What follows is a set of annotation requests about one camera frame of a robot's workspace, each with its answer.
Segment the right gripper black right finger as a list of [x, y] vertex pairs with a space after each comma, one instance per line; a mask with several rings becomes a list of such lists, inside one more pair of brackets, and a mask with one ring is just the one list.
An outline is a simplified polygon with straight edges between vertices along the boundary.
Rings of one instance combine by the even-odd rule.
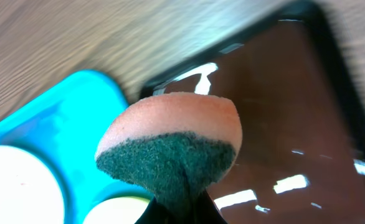
[[195, 201], [194, 217], [200, 224], [227, 224], [206, 190]]

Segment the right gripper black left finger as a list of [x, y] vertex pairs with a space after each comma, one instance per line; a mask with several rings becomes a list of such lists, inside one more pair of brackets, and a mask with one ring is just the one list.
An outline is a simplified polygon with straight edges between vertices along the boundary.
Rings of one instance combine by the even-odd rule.
[[135, 224], [172, 224], [173, 216], [155, 198], [152, 198]]

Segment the pink green round sponge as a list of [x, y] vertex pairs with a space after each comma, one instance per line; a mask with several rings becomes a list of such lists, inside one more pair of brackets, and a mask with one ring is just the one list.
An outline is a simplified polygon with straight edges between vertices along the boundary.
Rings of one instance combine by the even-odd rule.
[[237, 109], [227, 98], [167, 93], [128, 107], [95, 154], [113, 179], [142, 186], [177, 216], [231, 169], [242, 145]]

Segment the light blue plate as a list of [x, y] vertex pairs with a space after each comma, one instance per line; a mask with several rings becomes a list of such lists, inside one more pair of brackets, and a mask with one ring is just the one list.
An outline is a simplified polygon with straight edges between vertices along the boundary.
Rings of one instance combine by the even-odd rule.
[[0, 146], [0, 224], [57, 224], [64, 198], [49, 168], [31, 153]]

